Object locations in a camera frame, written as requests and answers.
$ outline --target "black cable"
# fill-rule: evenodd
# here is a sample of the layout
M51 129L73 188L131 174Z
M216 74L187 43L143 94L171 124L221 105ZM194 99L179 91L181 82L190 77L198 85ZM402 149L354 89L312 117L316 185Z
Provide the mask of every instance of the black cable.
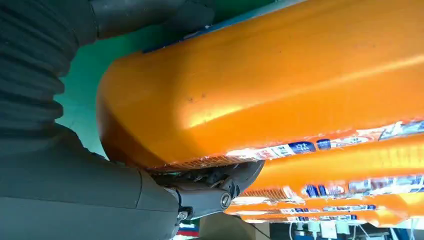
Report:
M230 215L230 216L232 216L232 217L234 217L234 218L236 218L236 219L238 219L238 220L242 221L242 222L243 222L243 223L245 223L245 224L248 224L248 225L252 226L252 227L253 227L254 229L256 229L258 232L260 232L262 235L264 235L267 239L272 240L270 236L266 235L266 234L265 234L265 232L261 231L261 230L260 230L259 228L257 228L257 227L256 227L253 223L245 222L245 221L243 221L243 219L241 219L241 218L240 218L239 216L237 216L237 215Z

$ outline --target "floor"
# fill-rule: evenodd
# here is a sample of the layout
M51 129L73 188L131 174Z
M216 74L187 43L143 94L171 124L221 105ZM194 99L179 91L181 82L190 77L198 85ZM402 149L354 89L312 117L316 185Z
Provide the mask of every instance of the floor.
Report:
M274 2L273 0L214 0L215 22ZM160 26L150 26L138 32L98 41L78 52L71 71L63 79L65 93L56 97L63 105L64 116L58 123L74 130L86 148L105 155L96 125L96 92L108 66L117 58L137 51L152 49L180 39L184 33L174 33Z

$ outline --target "black mechanical part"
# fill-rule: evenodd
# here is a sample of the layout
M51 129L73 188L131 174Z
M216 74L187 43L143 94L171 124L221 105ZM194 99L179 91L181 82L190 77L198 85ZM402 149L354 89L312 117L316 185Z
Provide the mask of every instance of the black mechanical part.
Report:
M258 177L265 161L156 175L179 202L178 219L197 219L226 210Z
M212 25L214 18L215 0L186 0L163 25L174 32L192 33Z
M90 0L98 37L101 39L163 23L174 16L184 2L185 0Z

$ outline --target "white cable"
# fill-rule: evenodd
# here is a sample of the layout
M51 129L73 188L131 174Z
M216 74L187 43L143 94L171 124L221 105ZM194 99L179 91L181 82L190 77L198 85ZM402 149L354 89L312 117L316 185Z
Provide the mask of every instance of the white cable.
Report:
M357 237L357 226L355 225L355 227L353 228L353 238L352 238L352 240L355 240L356 237Z
M364 228L359 224L360 229L362 229L363 233L366 235L366 238L369 239L370 235L364 230Z
M293 238L292 238L292 225L293 225L293 222L290 222L290 227L288 228L288 236L290 237L290 240L293 240Z
M410 234L409 234L409 240L415 240L414 236L414 219L411 218L411 228L410 228Z

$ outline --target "metal bolt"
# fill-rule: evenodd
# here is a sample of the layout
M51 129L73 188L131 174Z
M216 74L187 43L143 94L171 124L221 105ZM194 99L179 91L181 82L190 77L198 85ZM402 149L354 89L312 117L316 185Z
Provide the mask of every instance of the metal bolt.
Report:
M231 204L231 196L229 193L224 193L221 196L221 208L222 209L227 209Z
M189 213L186 211L182 211L178 213L178 216L176 217L178 220L185 220L189 217Z

